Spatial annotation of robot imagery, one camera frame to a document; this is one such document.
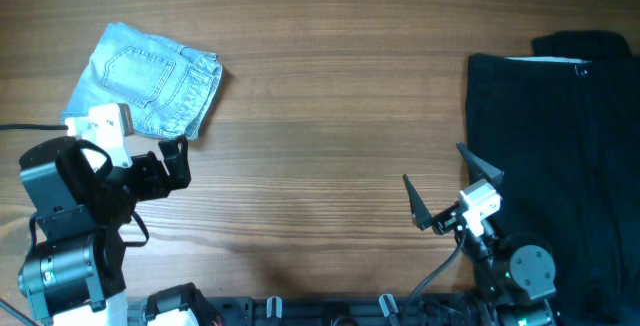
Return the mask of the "light blue denim shorts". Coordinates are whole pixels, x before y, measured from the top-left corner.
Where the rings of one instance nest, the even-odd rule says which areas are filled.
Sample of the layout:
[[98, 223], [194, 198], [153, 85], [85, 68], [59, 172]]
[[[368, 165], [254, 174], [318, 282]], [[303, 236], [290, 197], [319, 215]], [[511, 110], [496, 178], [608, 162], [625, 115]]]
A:
[[195, 140], [222, 78], [223, 66], [215, 53], [122, 22], [110, 23], [61, 118], [86, 116], [94, 106], [125, 103], [136, 133]]

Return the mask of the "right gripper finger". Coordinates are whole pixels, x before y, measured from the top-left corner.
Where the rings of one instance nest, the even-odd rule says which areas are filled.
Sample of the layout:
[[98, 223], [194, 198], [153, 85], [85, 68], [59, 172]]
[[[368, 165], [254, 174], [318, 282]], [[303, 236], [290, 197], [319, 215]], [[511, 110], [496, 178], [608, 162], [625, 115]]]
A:
[[430, 228], [432, 226], [431, 213], [427, 209], [424, 201], [411, 183], [407, 174], [403, 175], [403, 182], [409, 199], [413, 224], [421, 231]]
[[456, 148], [467, 164], [471, 184], [480, 181], [481, 179], [486, 180], [492, 186], [498, 186], [501, 184], [504, 177], [503, 171], [472, 153], [461, 142], [456, 144]]

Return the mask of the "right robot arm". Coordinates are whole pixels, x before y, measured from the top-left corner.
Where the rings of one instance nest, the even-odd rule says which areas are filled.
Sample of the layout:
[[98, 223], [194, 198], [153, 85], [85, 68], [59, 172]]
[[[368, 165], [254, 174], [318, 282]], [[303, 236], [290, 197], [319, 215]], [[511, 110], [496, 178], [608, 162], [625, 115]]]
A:
[[482, 160], [462, 143], [456, 145], [475, 181], [461, 190], [458, 200], [432, 215], [403, 176], [412, 222], [437, 235], [452, 232], [456, 249], [447, 260], [415, 287], [406, 301], [415, 303], [423, 289], [460, 254], [473, 265], [477, 290], [467, 298], [467, 311], [480, 325], [553, 325], [549, 299], [556, 294], [555, 263], [550, 248], [539, 241], [519, 243], [493, 226], [491, 217], [501, 208], [498, 186], [504, 172]]

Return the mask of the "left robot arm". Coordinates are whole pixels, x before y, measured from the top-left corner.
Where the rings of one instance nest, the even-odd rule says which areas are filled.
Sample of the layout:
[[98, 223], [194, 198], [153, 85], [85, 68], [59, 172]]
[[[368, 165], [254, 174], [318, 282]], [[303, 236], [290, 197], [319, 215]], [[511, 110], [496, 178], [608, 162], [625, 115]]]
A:
[[[18, 274], [35, 320], [51, 325], [56, 315], [81, 306], [100, 312], [109, 298], [125, 291], [122, 263], [134, 244], [122, 240], [120, 227], [142, 221], [137, 203], [166, 198], [191, 182], [187, 138], [158, 146], [161, 159], [148, 152], [134, 157], [130, 167], [71, 136], [48, 140], [21, 156], [21, 182], [36, 209], [29, 230], [46, 237], [31, 241]], [[105, 155], [104, 161], [92, 166], [88, 151]]]

